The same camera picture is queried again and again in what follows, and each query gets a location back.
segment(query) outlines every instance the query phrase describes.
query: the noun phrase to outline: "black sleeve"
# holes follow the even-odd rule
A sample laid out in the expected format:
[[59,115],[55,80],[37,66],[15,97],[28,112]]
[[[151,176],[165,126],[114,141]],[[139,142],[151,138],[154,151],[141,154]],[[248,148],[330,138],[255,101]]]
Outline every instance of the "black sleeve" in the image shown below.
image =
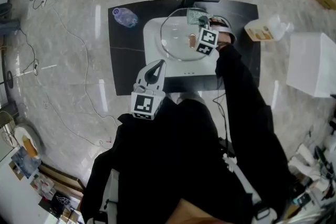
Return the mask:
[[238,165],[262,200],[280,217],[290,198],[292,177],[273,130],[271,109],[233,46],[220,51],[216,74],[224,80]]

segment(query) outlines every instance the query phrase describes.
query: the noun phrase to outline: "marble floor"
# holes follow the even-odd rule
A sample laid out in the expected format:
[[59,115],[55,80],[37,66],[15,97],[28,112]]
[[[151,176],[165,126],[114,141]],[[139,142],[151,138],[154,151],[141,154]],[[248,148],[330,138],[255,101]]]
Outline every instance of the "marble floor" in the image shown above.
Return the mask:
[[[10,91],[18,104],[20,120],[33,125],[41,136],[46,150],[44,162],[86,182],[94,158],[112,146],[117,127],[112,118],[102,119],[95,113],[84,89],[85,48],[80,40],[67,34],[53,8],[68,30],[86,43],[89,62],[87,92],[94,108],[103,117],[111,115],[117,118],[129,112],[130,97],[118,97],[115,93],[107,10],[147,0],[55,0],[52,5],[49,5],[52,0],[48,0],[45,9],[37,10],[29,0],[10,1],[13,4],[12,17],[21,20],[22,29],[39,61],[38,76],[32,72],[18,76]],[[278,13],[293,22],[296,31],[323,31],[336,40],[336,12],[324,9],[314,0],[236,1],[257,4],[260,17]],[[19,73],[30,64],[33,52],[26,45],[22,33],[9,35],[6,42],[9,46],[7,70]],[[288,58],[288,38],[262,46],[260,91],[271,104],[275,81],[279,82],[277,102],[273,108],[275,131],[290,158],[302,142],[308,145],[321,143],[329,132],[328,118],[335,103],[330,99],[312,98],[287,86]],[[102,104],[102,92],[105,93],[107,109]],[[212,102],[216,96],[217,92],[203,92],[219,133],[224,134],[223,119]],[[312,131],[311,138],[307,138],[309,130]],[[103,147],[94,146],[71,131],[95,144],[102,143]]]

